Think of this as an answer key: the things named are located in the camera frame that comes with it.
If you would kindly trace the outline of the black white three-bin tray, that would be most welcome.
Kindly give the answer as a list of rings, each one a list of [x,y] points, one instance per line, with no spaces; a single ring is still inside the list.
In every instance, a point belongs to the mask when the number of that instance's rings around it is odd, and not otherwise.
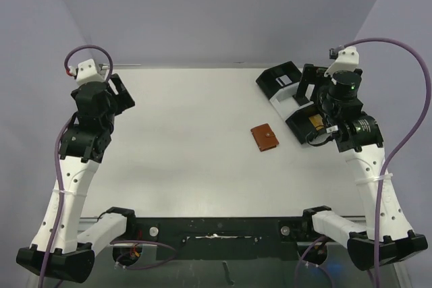
[[[275,79],[282,75],[289,76],[292,84],[281,87]],[[301,76],[302,72],[289,61],[264,70],[256,79],[256,84],[300,144],[323,146],[333,140],[331,134],[327,133],[326,126],[325,129],[316,131],[308,119],[319,114],[318,108],[314,102],[302,106],[296,102]]]

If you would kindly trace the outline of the brown leather card holder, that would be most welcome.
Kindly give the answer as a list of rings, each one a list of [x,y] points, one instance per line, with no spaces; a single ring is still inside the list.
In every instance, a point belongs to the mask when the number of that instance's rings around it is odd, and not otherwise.
[[[250,132],[261,152],[276,148],[279,145],[279,141],[268,123],[253,127]]]

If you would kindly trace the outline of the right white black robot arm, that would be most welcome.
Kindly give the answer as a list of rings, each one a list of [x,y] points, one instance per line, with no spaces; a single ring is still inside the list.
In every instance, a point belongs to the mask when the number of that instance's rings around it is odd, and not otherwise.
[[[294,99],[299,108],[286,123],[301,144],[335,142],[360,194],[365,224],[356,225],[326,206],[304,210],[301,234],[320,235],[343,245],[361,271],[410,258],[428,248],[424,235],[414,231],[398,202],[387,170],[383,136],[374,117],[358,99],[361,69],[306,65]]]

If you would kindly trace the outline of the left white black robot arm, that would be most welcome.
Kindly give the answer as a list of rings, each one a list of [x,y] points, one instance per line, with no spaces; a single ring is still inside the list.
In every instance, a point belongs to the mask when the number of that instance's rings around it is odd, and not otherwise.
[[[16,262],[40,278],[83,283],[96,256],[113,240],[137,234],[135,212],[111,207],[80,233],[78,225],[90,183],[111,142],[115,116],[135,105],[117,74],[90,81],[71,93],[77,111],[61,129],[55,144],[57,182],[38,233],[20,248]]]

